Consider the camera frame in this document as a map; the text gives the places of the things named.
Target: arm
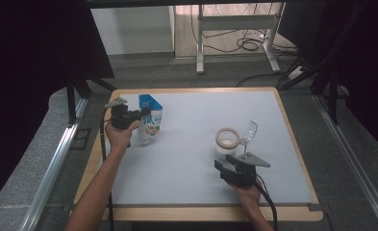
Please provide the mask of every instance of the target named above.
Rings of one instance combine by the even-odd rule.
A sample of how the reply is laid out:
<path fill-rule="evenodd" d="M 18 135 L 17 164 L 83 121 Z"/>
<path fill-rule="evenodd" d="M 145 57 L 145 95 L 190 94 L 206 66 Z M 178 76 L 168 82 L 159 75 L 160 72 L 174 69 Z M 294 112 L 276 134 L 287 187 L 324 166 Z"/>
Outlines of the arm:
<path fill-rule="evenodd" d="M 273 231 L 272 226 L 267 222 L 261 213 L 260 205 L 258 204 L 261 197 L 261 192 L 257 188 L 251 186 L 249 188 L 240 188 L 235 185 L 230 186 L 236 191 L 239 196 L 241 206 L 244 208 L 249 221 L 256 231 Z"/>
<path fill-rule="evenodd" d="M 112 127 L 110 122 L 107 124 L 105 132 L 111 144 L 110 154 L 78 201 L 65 230 L 98 229 L 120 161 L 126 153 L 133 130 L 138 126 L 139 122 L 135 121 L 122 131 Z"/>

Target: black curtain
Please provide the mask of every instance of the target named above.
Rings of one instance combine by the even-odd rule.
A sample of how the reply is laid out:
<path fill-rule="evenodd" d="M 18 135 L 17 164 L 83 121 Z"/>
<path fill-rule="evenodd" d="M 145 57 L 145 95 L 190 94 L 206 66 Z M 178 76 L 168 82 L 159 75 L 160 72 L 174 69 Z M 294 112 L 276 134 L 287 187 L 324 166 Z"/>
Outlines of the black curtain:
<path fill-rule="evenodd" d="M 68 77 L 113 78 L 91 12 L 58 2 L 0 1 L 0 190 Z"/>
<path fill-rule="evenodd" d="M 316 38 L 319 45 L 310 54 L 312 63 L 324 58 L 353 2 L 326 3 Z M 364 10 L 340 48 L 332 68 L 340 84 L 350 93 L 346 99 L 347 107 L 378 141 L 378 1 L 356 2 L 364 4 Z"/>

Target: black cable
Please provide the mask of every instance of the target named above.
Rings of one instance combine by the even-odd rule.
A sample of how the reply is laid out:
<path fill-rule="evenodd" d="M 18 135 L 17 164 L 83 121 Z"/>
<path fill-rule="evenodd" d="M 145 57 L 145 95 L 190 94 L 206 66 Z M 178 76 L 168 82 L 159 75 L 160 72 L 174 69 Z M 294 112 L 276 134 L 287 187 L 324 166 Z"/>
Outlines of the black cable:
<path fill-rule="evenodd" d="M 270 3 L 269 11 L 267 12 L 267 14 L 270 14 L 270 10 L 272 10 L 272 6 L 273 6 L 273 3 Z"/>
<path fill-rule="evenodd" d="M 250 80 L 250 79 L 259 78 L 259 77 L 265 77 L 265 76 L 277 76 L 277 75 L 283 75 L 283 74 L 286 74 L 286 72 L 284 72 L 284 73 L 277 73 L 277 74 L 259 74 L 259 75 L 249 76 L 249 77 L 247 77 L 247 78 L 242 79 L 241 81 L 239 81 L 236 84 L 236 88 L 238 88 L 239 85 L 242 84 L 243 82 L 245 82 L 247 80 Z"/>
<path fill-rule="evenodd" d="M 272 46 L 271 49 L 274 51 L 275 54 L 279 54 L 279 55 L 300 56 L 300 54 L 297 51 L 297 49 L 295 51 L 281 50 L 281 49 L 278 49 L 278 48 L 276 48 L 274 46 Z"/>
<path fill-rule="evenodd" d="M 272 199 L 269 197 L 269 194 L 267 194 L 258 183 L 254 183 L 254 186 L 261 192 L 266 202 L 269 204 L 270 209 L 272 210 L 272 215 L 273 215 L 273 229 L 275 231 L 278 231 L 278 215 L 276 213 L 275 204 L 273 203 Z"/>
<path fill-rule="evenodd" d="M 246 6 L 246 8 L 242 11 L 242 15 L 246 12 L 246 9 L 250 9 L 250 6 L 251 6 L 251 4 L 250 3 L 248 3 L 248 6 Z"/>
<path fill-rule="evenodd" d="M 198 44 L 198 40 L 197 40 L 197 37 L 195 36 L 195 33 L 194 33 L 194 27 L 193 27 L 193 22 L 192 22 L 192 6 L 190 6 L 190 21 L 191 21 L 191 32 L 192 32 L 192 35 L 193 35 L 193 37 L 194 37 L 194 40 L 195 40 L 196 43 Z M 213 36 L 205 36 L 204 33 L 203 33 L 202 36 L 203 36 L 204 38 L 212 38 L 212 37 L 218 37 L 218 36 L 227 35 L 227 34 L 230 34 L 230 33 L 237 32 L 237 31 L 239 31 L 239 30 L 233 30 L 233 31 L 229 31 L 229 32 L 225 32 L 225 33 L 220 33 L 220 34 L 213 35 Z M 239 39 L 237 40 L 237 46 L 238 46 L 238 48 L 236 48 L 236 49 L 226 51 L 226 50 L 220 50 L 220 49 L 218 49 L 218 48 L 216 48 L 216 47 L 209 46 L 209 45 L 204 45 L 204 44 L 203 44 L 203 47 L 208 47 L 208 48 L 214 49 L 214 50 L 219 51 L 219 52 L 222 52 L 222 53 L 232 53 L 232 52 L 235 52 L 235 51 L 240 50 L 241 48 L 244 49 L 244 50 L 246 50 L 246 51 L 250 51 L 250 52 L 252 52 L 252 51 L 256 51 L 256 50 L 258 50 L 258 49 L 261 47 L 261 45 L 264 43 L 264 41 L 265 41 L 265 37 L 264 37 L 263 40 L 254 39 L 254 38 L 247 38 L 246 36 L 247 36 L 248 31 L 249 31 L 249 30 L 246 30 L 246 32 L 243 34 L 243 37 L 242 37 L 242 38 L 239 38 Z M 255 45 L 256 47 L 255 47 L 255 48 L 247 48 L 247 47 L 244 46 L 244 45 L 246 45 L 246 44 L 253 44 L 253 45 Z"/>
<path fill-rule="evenodd" d="M 335 230 L 335 229 L 333 228 L 333 223 L 332 223 L 332 221 L 330 220 L 330 216 L 329 216 L 329 214 L 328 214 L 327 212 L 324 212 L 324 215 L 326 216 L 327 221 L 329 221 L 330 231 Z"/>
<path fill-rule="evenodd" d="M 266 194 L 268 194 L 269 195 L 269 192 L 267 191 L 267 188 L 266 188 L 266 184 L 265 184 L 265 181 L 264 181 L 264 179 L 257 173 L 257 176 L 258 176 L 258 178 L 260 178 L 260 180 L 261 180 L 261 182 L 263 183 L 263 185 L 264 185 L 264 188 L 265 188 L 265 191 L 266 191 Z"/>
<path fill-rule="evenodd" d="M 343 13 L 342 15 L 339 16 L 338 20 L 337 21 L 343 21 L 343 20 L 347 20 L 348 18 L 348 13 Z M 330 27 L 330 29 L 327 31 L 327 33 L 318 41 L 316 42 L 313 46 L 311 46 L 310 48 L 304 50 L 304 51 L 298 51 L 298 54 L 299 54 L 299 57 L 300 56 L 304 56 L 305 57 L 305 61 L 303 61 L 301 64 L 299 65 L 302 65 L 303 63 L 306 62 L 306 60 L 310 60 L 311 59 L 311 55 L 313 55 L 313 51 L 315 48 L 319 47 L 322 43 L 324 42 L 328 42 L 330 37 L 337 31 L 340 29 L 340 27 L 343 25 L 344 23 L 335 23 L 334 25 L 332 25 Z M 315 68 L 316 69 L 319 69 L 320 66 L 323 66 L 324 64 L 326 63 L 326 58 L 323 58 L 323 60 L 321 62 L 319 62 L 318 64 L 315 65 Z M 307 74 L 305 73 L 303 75 L 303 79 L 306 79 L 307 77 L 309 77 L 310 75 L 312 75 L 313 73 L 312 72 L 308 72 Z M 294 84 L 300 82 L 301 80 L 300 79 L 293 79 L 293 80 L 290 80 L 288 82 L 285 83 L 284 86 L 282 86 L 281 88 L 279 88 L 279 86 L 282 84 L 282 82 L 285 80 L 287 76 L 283 76 L 277 83 L 276 85 L 276 89 L 282 89 L 282 90 L 285 90 L 287 88 L 290 88 L 291 86 L 293 86 Z"/>
<path fill-rule="evenodd" d="M 301 57 L 298 56 L 297 59 L 290 65 L 290 67 L 288 68 L 287 70 L 287 73 L 284 74 L 279 80 L 278 82 L 276 83 L 276 86 L 275 86 L 275 89 L 279 89 L 279 86 L 282 84 L 282 82 L 300 65 L 302 65 L 303 63 L 305 63 L 305 60 L 303 60 L 302 62 L 300 63 L 297 63 L 297 61 L 300 59 Z"/>
<path fill-rule="evenodd" d="M 102 113 L 100 122 L 99 122 L 99 137 L 101 140 L 101 152 L 102 152 L 102 163 L 105 162 L 107 159 L 107 150 L 105 147 L 105 126 L 104 126 L 104 120 L 105 120 L 105 113 L 107 112 L 107 108 Z M 113 226 L 113 197 L 112 193 L 110 193 L 110 196 L 108 198 L 108 210 L 109 210 L 109 216 L 110 216 L 110 225 L 111 225 L 111 231 L 114 230 Z"/>
<path fill-rule="evenodd" d="M 221 15 L 221 13 L 219 13 L 219 11 L 218 11 L 218 9 L 216 8 L 216 5 L 217 4 L 215 4 L 215 10 L 216 10 L 216 12 L 218 13 L 218 15 Z"/>
<path fill-rule="evenodd" d="M 280 57 L 283 57 L 283 56 L 298 56 L 298 55 L 296 55 L 296 54 L 278 55 L 278 57 L 277 57 L 277 61 L 278 61 L 279 63 L 281 63 L 281 64 L 285 64 L 285 65 L 292 65 L 293 62 L 292 62 L 292 63 L 285 63 L 283 60 L 281 60 Z"/>
<path fill-rule="evenodd" d="M 243 170 L 242 168 L 240 169 L 241 172 L 243 172 L 247 178 L 249 179 L 252 179 L 253 177 L 251 177 L 247 171 Z M 266 188 L 266 185 L 265 185 L 265 182 L 263 180 L 263 178 L 257 174 L 257 176 L 262 180 L 263 184 L 264 184 L 264 187 Z M 270 209 L 272 210 L 272 216 L 273 216 L 273 229 L 275 231 L 278 231 L 278 215 L 276 213 L 276 207 L 275 207 L 275 204 L 273 203 L 272 199 L 270 198 L 269 196 L 269 193 L 267 193 L 267 191 L 265 191 L 261 186 L 260 184 L 258 184 L 257 182 L 254 183 L 254 186 L 255 188 L 257 188 L 258 191 L 261 192 L 261 194 L 264 196 L 264 199 L 266 200 L 266 202 L 269 204 L 270 206 Z"/>
<path fill-rule="evenodd" d="M 261 7 L 262 3 L 260 3 L 260 5 L 258 6 L 258 8 L 257 8 L 257 5 L 255 5 L 255 9 L 254 9 L 254 14 L 256 14 L 256 15 L 258 15 L 258 12 L 260 10 L 260 7 Z"/>
<path fill-rule="evenodd" d="M 272 44 L 274 46 L 277 46 L 277 47 L 281 47 L 281 48 L 286 48 L 286 49 L 297 49 L 296 46 L 281 46 L 281 45 L 277 45 L 277 44 Z"/>

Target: table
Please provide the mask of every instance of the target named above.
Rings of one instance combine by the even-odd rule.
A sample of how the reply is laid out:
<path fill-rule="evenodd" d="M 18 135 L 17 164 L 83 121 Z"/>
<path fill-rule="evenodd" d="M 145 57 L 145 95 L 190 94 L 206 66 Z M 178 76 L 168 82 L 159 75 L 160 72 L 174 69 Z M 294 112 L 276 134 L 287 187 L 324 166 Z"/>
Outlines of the table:
<path fill-rule="evenodd" d="M 310 208 L 318 205 L 315 189 L 309 177 L 309 173 L 303 162 L 300 150 L 297 146 L 295 137 L 291 131 L 290 123 L 282 105 L 278 92 L 274 88 L 248 88 L 248 89 L 170 89 L 170 90 L 116 90 L 113 92 L 112 99 L 120 94 L 140 94 L 140 93 L 230 93 L 230 92 L 272 92 L 275 95 L 277 106 L 280 114 L 288 129 L 291 145 L 294 147 L 309 192 L 312 196 L 312 203 L 298 204 L 277 204 L 278 220 L 305 220 L 318 221 L 323 218 L 321 211 L 310 211 Z M 100 166 L 101 145 L 99 137 L 96 138 L 92 148 L 86 170 L 83 175 L 74 203 L 77 203 L 88 183 Z M 262 207 L 262 212 L 267 219 L 272 219 L 270 208 L 267 205 Z M 179 220 L 179 221 L 247 221 L 247 217 L 238 204 L 206 204 L 190 206 L 188 204 L 175 205 L 128 205 L 113 209 L 113 218 L 115 220 Z"/>

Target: metal rail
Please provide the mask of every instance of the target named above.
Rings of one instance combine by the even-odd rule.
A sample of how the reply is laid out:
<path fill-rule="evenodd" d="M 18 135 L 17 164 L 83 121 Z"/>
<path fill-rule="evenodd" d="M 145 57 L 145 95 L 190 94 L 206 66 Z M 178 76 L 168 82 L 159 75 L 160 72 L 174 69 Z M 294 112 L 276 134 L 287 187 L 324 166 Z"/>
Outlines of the metal rail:
<path fill-rule="evenodd" d="M 32 204 L 30 205 L 29 210 L 27 210 L 27 214 L 20 225 L 20 231 L 35 230 L 39 217 L 41 216 L 47 199 L 53 189 L 54 183 L 56 182 L 56 179 L 60 173 L 66 153 L 68 152 L 69 146 L 71 145 L 77 131 L 79 119 L 82 116 L 87 103 L 88 101 L 83 98 L 78 103 L 76 109 L 77 119 L 75 120 L 74 125 L 65 129 L 63 137 L 57 147 L 56 152 L 54 153 L 53 159 L 50 162 L 50 166 L 45 172 Z"/>
<path fill-rule="evenodd" d="M 314 100 L 317 103 L 317 106 L 320 109 L 321 115 L 323 116 L 327 126 L 329 127 L 330 131 L 335 137 L 336 142 L 338 143 L 346 162 L 350 166 L 351 171 L 356 177 L 356 180 L 359 183 L 360 187 L 362 188 L 362 191 L 365 194 L 365 197 L 367 198 L 371 208 L 374 210 L 374 213 L 378 218 L 378 191 L 377 189 L 374 187 L 374 185 L 371 183 L 370 179 L 368 178 L 367 174 L 365 173 L 365 170 L 363 169 L 362 165 L 357 159 L 354 153 L 354 150 L 351 148 L 350 144 L 345 138 L 340 127 L 338 125 L 335 125 L 332 119 L 328 116 L 327 106 L 325 102 L 323 101 L 322 97 L 314 95 Z"/>

